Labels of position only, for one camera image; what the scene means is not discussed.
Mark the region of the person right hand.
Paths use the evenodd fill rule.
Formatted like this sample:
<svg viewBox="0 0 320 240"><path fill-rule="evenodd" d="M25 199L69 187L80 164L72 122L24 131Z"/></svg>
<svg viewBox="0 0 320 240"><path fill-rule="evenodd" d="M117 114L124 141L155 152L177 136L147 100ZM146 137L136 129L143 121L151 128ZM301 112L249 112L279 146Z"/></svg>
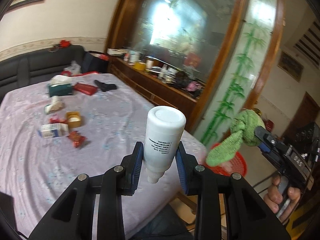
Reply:
<svg viewBox="0 0 320 240"><path fill-rule="evenodd" d="M279 205L283 201L283 196L278 190L278 185L281 183L281 177L276 175L272 179L272 184L267 190L267 194L264 196L264 202L268 205L268 207L272 210L273 213L277 213L279 211ZM299 203L301 197L301 191L299 188L289 187L287 190L288 198L290 202L286 208L286 210L279 217L279 220L282 223L285 223L292 211L296 208Z"/></svg>

